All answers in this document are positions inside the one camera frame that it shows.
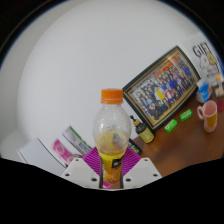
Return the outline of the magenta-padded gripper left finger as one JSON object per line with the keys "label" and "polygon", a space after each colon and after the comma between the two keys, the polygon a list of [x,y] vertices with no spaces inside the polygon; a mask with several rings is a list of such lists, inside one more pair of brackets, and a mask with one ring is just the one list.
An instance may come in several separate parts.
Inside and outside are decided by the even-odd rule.
{"label": "magenta-padded gripper left finger", "polygon": [[82,158],[74,158],[62,174],[62,178],[84,188],[100,189],[102,165],[97,149],[91,149]]}

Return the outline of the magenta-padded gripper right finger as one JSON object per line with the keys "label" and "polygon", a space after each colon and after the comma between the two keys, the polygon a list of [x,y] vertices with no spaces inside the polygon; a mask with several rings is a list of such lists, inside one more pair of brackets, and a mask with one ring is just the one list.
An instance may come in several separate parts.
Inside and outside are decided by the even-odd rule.
{"label": "magenta-padded gripper right finger", "polygon": [[161,178],[149,158],[141,158],[131,148],[126,150],[121,165],[121,189],[140,188]]}

